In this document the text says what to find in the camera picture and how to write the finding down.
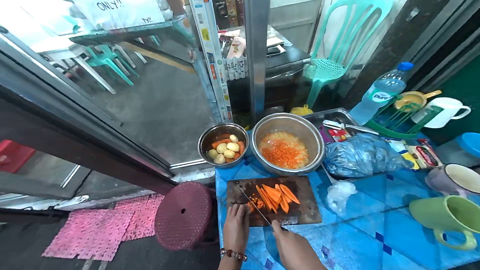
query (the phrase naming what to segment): metal bowl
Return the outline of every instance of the metal bowl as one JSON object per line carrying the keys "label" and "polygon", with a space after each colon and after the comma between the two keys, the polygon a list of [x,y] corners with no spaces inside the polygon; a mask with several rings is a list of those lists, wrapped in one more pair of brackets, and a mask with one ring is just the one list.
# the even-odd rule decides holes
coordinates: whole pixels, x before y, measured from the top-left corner
{"label": "metal bowl", "polygon": [[[245,150],[240,155],[240,157],[233,162],[216,164],[208,156],[208,150],[212,149],[212,143],[218,140],[228,139],[228,136],[224,134],[233,134],[237,136],[239,141],[242,141],[245,144]],[[237,165],[240,160],[242,160],[242,158],[245,156],[245,153],[247,152],[249,144],[250,142],[248,139],[247,131],[242,126],[235,123],[221,123],[205,130],[205,132],[200,136],[200,139],[198,140],[198,153],[200,154],[200,157],[202,157],[202,159],[214,165],[215,167],[228,168]]]}
{"label": "metal bowl", "polygon": [[[307,147],[308,165],[300,169],[285,169],[268,162],[258,151],[258,144],[269,133],[288,132],[298,137]],[[305,118],[291,113],[274,113],[265,116],[252,131],[253,154],[267,171],[297,176],[316,170],[325,157],[325,143],[315,126]]]}

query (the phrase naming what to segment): water bottle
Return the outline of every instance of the water bottle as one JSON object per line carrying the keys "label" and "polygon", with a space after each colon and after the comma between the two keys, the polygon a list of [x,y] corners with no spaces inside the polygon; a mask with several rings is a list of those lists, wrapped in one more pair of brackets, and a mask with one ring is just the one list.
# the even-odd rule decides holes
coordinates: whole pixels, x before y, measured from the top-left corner
{"label": "water bottle", "polygon": [[402,78],[413,67],[410,62],[401,62],[398,67],[378,77],[365,92],[361,101],[353,107],[350,115],[359,125],[364,125],[395,95],[407,86]]}

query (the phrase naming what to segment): cutting board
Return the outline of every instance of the cutting board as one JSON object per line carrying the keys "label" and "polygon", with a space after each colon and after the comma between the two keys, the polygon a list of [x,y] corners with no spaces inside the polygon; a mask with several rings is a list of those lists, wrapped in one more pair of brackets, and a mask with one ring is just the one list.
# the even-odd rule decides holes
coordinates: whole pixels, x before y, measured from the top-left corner
{"label": "cutting board", "polygon": [[[294,224],[311,224],[322,223],[322,217],[317,207],[317,202],[313,196],[312,187],[307,176],[289,176],[289,177],[270,177],[270,178],[255,178],[255,179],[243,179],[238,181],[227,182],[227,207],[236,203],[246,204],[248,198],[240,191],[236,186],[239,185],[247,196],[256,197],[261,199],[255,185],[262,187],[262,184],[275,188],[275,184],[286,185],[293,194],[300,201],[300,204],[291,202],[288,205],[290,210],[286,214],[281,206],[278,206],[278,213],[275,214],[268,207],[262,207],[260,211],[268,219],[278,220],[280,225],[294,225]],[[257,210],[250,214],[250,226],[268,226],[268,223],[258,213]]]}

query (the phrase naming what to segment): mug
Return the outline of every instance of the mug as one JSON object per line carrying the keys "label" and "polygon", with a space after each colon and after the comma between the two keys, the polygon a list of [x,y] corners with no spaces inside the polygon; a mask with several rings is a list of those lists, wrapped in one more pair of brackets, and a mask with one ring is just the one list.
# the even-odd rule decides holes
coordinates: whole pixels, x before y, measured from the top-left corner
{"label": "mug", "polygon": [[[423,109],[412,115],[412,121],[418,123],[420,120],[422,120],[428,114],[427,109],[429,109],[431,106],[438,106],[440,108],[443,108],[443,111],[441,111],[432,120],[426,123],[424,127],[441,128],[444,127],[448,123],[448,121],[450,121],[450,119],[463,118],[472,111],[470,107],[463,106],[463,103],[460,100],[454,98],[435,98],[430,101]],[[460,109],[465,109],[465,111],[460,115],[455,116],[455,114]]]}
{"label": "mug", "polygon": [[[423,226],[433,229],[435,238],[442,244],[458,250],[477,247],[473,233],[480,233],[480,207],[463,197],[450,195],[414,200],[410,213]],[[465,235],[461,245],[451,245],[443,239],[444,231],[457,231]]]}
{"label": "mug", "polygon": [[425,183],[443,195],[480,195],[480,174],[460,164],[447,164],[431,170]]}

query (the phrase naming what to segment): white pitcher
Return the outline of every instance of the white pitcher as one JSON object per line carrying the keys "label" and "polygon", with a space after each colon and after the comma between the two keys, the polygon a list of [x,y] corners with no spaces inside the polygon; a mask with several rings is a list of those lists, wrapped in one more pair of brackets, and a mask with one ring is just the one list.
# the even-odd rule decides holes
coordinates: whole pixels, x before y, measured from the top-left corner
{"label": "white pitcher", "polygon": [[[429,128],[441,128],[444,127],[450,119],[460,119],[469,114],[472,110],[468,106],[463,106],[463,103],[460,100],[454,98],[435,98],[430,101],[423,109],[412,115],[411,119],[413,122],[418,123],[422,118],[427,115],[427,109],[431,106],[438,106],[443,108],[437,116],[435,116],[430,122],[428,122],[425,127]],[[465,109],[463,113],[458,116],[455,116],[460,109]]]}

